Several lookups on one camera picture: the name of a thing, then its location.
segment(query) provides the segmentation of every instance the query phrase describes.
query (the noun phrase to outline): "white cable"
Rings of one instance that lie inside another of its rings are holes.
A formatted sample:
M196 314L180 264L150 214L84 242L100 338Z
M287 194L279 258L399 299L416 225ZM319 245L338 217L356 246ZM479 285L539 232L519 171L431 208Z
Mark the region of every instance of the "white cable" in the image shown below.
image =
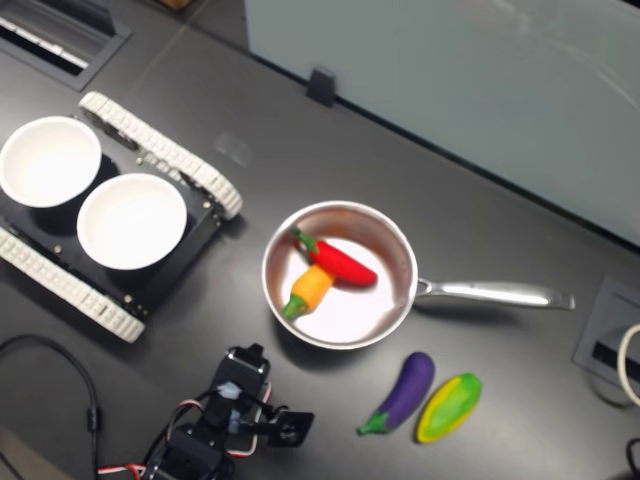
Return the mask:
M629 350L629 344L633 336L640 332L640 323L631 327L622 337L620 342L620 348L618 349L618 377L620 378L620 384L627 396L633 403L640 407L640 397L633 391L631 384L629 383L629 377L627 376L627 351Z

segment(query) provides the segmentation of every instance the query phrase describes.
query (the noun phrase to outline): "pot handle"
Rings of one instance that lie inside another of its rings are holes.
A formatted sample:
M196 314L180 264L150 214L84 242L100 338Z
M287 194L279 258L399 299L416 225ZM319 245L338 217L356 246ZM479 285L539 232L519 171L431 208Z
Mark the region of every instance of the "pot handle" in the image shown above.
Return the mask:
M570 293L547 287L512 282L429 282L418 279L416 297L447 296L502 303L519 307L573 310L576 302Z

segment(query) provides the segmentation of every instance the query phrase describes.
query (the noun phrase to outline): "white bowl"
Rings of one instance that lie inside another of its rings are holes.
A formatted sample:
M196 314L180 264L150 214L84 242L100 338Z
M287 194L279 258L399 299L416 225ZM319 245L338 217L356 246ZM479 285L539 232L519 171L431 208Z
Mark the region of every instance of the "white bowl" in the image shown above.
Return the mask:
M137 270L166 257L186 225L180 192L159 177L134 173L107 180L89 194L78 214L78 239L95 262Z
M55 207L84 192L96 178L102 152L87 125L68 117L34 120L0 151L0 188L28 207Z

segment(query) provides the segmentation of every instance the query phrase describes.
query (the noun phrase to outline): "green stem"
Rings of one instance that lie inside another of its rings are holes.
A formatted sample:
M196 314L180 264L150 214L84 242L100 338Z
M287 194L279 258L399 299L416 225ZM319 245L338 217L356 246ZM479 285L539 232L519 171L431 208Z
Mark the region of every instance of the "green stem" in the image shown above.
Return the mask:
M318 245L316 244L315 238L305 235L304 233L302 233L302 230L295 226L292 227L290 231L292 235L298 237L298 239L304 244L307 251L318 253Z

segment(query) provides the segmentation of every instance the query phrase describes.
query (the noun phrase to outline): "toy yellow pepper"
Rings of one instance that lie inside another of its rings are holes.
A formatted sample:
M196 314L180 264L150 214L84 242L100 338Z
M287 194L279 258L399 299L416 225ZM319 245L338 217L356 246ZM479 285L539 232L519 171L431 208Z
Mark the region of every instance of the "toy yellow pepper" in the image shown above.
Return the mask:
M289 303L282 309L282 314L291 320L301 313L315 310L331 288L335 278L335 275L318 265L311 265L291 287L291 297Z

